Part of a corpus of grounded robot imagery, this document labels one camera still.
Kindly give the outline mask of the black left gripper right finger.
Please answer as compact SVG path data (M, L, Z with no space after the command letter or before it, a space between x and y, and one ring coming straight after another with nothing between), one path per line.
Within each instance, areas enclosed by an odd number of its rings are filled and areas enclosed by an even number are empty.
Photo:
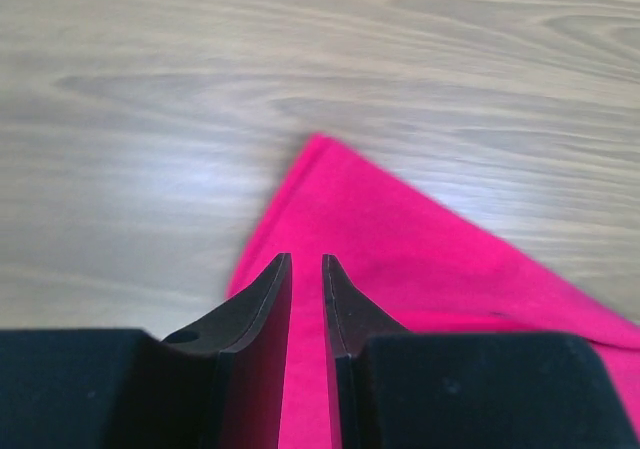
M635 448L602 360L549 331L416 333L323 259L336 448Z

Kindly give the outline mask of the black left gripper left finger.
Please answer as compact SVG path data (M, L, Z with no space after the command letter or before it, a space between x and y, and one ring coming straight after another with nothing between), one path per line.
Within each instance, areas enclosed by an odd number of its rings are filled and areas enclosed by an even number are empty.
M156 339L141 329L1 334L5 448L274 448L292 261Z

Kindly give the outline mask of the magenta t shirt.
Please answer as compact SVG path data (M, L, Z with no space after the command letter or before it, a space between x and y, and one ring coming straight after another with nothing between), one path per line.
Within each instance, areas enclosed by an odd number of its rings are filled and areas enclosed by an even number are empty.
M561 330L588 339L632 421L639 418L639 328L524 253L316 135L234 271L248 286L279 253L293 261L279 444L331 444L322 258L335 255L366 296L412 330Z

